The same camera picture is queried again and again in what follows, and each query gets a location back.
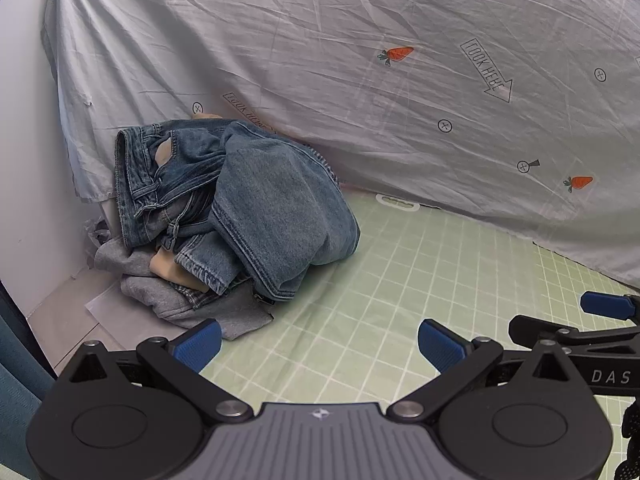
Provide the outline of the grey zip hoodie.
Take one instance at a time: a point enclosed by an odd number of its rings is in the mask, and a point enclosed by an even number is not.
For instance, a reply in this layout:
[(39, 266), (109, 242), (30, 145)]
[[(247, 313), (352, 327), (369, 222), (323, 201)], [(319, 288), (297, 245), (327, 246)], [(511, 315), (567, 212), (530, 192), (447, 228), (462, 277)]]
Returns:
[(193, 328), (212, 318), (220, 325), (224, 339), (235, 340), (273, 321), (246, 276), (239, 275), (230, 288), (217, 294), (161, 247), (129, 249), (121, 238), (113, 238), (98, 248), (94, 263), (97, 269), (118, 276), (124, 296), (181, 328)]

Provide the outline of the blue checked shirt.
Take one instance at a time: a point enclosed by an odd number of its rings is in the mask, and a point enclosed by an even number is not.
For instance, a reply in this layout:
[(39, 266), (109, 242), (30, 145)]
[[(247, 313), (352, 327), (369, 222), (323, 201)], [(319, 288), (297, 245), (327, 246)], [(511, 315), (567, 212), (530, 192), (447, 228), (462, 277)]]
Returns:
[(193, 310), (198, 310), (199, 308), (204, 307), (206, 304), (210, 304), (211, 302), (216, 301), (224, 296), (228, 296), (230, 292), (232, 292), (232, 290), (235, 290), (246, 282), (250, 283), (251, 281), (252, 280), (247, 274), (240, 273), (220, 294), (218, 294), (218, 292), (214, 292), (211, 289), (209, 289), (207, 292), (200, 292), (199, 290), (175, 283), (171, 283), (170, 286), (175, 289), (176, 292), (186, 298), (186, 301), (190, 304)]

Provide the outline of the green grid cutting mat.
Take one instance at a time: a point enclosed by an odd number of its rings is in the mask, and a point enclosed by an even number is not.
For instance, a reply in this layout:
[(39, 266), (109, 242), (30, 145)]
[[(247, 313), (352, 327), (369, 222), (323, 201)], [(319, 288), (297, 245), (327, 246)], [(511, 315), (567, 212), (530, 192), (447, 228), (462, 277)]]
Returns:
[(519, 314), (613, 326), (578, 306), (587, 290), (625, 291), (596, 271), (449, 212), (358, 191), (346, 198), (361, 229), (357, 251), (310, 270), (268, 326), (225, 342), (205, 369), (250, 405), (390, 403), (435, 374), (416, 345), (424, 318), (500, 342)]

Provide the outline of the beige garment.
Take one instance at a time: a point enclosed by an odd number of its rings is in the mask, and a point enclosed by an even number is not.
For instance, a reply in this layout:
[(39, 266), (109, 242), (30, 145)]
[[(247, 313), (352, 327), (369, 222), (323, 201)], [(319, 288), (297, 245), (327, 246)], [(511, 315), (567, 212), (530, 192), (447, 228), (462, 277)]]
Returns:
[(175, 262), (175, 255), (161, 247), (150, 260), (150, 271), (163, 280), (199, 292), (208, 292), (209, 287)]

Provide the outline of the grey carrot-print backdrop sheet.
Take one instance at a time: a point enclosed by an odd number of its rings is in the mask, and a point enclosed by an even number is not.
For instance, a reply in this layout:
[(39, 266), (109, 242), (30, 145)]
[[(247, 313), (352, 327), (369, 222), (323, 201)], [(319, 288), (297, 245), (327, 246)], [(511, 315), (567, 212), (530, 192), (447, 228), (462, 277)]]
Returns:
[(119, 129), (216, 113), (639, 283), (639, 0), (47, 0), (42, 43), (86, 202)]

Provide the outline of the blue denim jeans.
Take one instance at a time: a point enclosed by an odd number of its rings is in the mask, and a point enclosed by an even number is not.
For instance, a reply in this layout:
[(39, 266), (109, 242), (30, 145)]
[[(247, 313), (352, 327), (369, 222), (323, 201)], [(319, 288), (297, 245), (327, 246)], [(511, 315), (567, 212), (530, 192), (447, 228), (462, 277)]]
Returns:
[(242, 120), (122, 129), (114, 178), (126, 247), (165, 248), (218, 295), (246, 275), (265, 300), (291, 300), (309, 268), (358, 246), (357, 220), (326, 160)]

